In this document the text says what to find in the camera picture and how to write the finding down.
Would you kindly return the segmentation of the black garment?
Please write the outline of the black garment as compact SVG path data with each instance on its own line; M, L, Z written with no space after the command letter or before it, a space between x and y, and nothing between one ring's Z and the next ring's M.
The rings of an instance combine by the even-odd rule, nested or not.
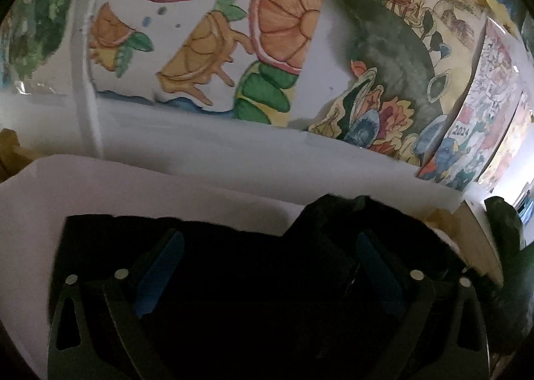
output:
M419 270L473 278L422 221L367 196L324 195L282 235L178 218L69 216L57 275L134 269L159 379L377 379L379 305Z

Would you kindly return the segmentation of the dark green garment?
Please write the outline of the dark green garment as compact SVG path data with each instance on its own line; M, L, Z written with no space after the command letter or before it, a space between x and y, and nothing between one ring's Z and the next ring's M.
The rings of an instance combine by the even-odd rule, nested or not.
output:
M516 209L502 197L484 201L501 263L503 284L493 300L506 329L526 338L533 329L533 246L527 246Z

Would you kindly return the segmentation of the pink duvet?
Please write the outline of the pink duvet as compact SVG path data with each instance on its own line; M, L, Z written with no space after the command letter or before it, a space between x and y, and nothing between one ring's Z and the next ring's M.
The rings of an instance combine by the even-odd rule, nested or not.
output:
M70 215L178 217L281 235L321 195L298 200L223 188L95 158L38 159L1 184L1 321L29 368L44 379L52 263Z

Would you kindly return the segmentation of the yellow pig painting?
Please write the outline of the yellow pig painting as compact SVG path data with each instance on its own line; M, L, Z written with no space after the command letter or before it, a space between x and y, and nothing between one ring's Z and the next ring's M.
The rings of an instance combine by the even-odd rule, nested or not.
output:
M492 192L497 186L526 139L529 125L532 123L531 117L529 93L523 91L506 134L496 149L492 161L478 179L478 184L482 188Z

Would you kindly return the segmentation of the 2024 dragon painting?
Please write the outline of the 2024 dragon painting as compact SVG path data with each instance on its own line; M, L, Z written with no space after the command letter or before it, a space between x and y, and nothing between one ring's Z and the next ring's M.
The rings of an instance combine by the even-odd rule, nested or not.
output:
M501 142L520 100L509 34L488 19L473 81L461 108L417 177L463 191L477 180Z

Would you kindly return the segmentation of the green hill flowers painting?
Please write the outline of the green hill flowers painting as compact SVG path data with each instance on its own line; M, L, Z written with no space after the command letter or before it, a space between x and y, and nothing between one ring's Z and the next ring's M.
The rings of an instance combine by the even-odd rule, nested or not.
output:
M472 77L485 0L342 0L350 88L309 131L421 166Z

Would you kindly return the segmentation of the anime characters green painting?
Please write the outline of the anime characters green painting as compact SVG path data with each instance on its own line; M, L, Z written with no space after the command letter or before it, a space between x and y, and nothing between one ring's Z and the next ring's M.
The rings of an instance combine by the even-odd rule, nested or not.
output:
M64 38L72 0L14 0L1 23L1 86L33 77Z

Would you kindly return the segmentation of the orange slices drink painting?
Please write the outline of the orange slices drink painting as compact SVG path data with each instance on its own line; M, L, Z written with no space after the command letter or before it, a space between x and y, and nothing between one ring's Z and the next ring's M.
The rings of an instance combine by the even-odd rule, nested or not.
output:
M284 127L323 0L95 0L97 93Z

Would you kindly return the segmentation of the wooden bed frame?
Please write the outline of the wooden bed frame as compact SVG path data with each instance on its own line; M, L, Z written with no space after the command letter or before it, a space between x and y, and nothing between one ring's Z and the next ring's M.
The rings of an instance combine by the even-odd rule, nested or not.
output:
M15 177L36 159L42 156L31 149L23 148L14 130L1 130L1 182ZM450 213L435 208L427 217L413 214L424 222L445 242L452 246L459 256L482 275L488 275L494 282L504 282L501 261L492 239L485 217L478 218L471 205L463 201L459 208Z

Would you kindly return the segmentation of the white wall pipe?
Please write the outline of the white wall pipe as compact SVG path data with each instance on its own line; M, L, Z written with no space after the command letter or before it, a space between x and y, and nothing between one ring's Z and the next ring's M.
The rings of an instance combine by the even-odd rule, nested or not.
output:
M99 125L97 92L89 71L89 28L96 0L75 0L71 36L72 97L80 130L83 155L104 158L102 134Z

